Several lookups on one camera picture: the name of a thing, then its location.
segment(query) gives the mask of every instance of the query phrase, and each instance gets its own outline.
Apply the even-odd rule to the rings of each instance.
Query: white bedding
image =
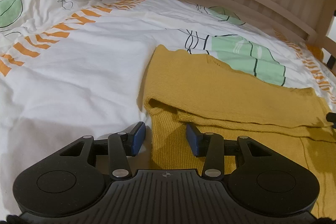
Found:
[[[12,184],[27,167],[83,135],[151,126],[142,79],[159,44],[312,87],[336,112],[335,77],[304,45],[224,13],[198,0],[0,0],[0,219],[20,212]],[[148,166],[150,134],[141,151],[135,169]]]

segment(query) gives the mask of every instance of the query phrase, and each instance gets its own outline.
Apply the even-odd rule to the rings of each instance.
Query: mustard knit fabric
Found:
[[[156,48],[144,86],[144,106],[152,117],[152,168],[201,173],[185,123],[201,132],[236,140],[247,135],[315,174],[320,195],[312,213],[336,218],[336,137],[325,100],[312,88],[293,89],[262,82],[210,55]],[[231,173],[234,157],[225,157]]]

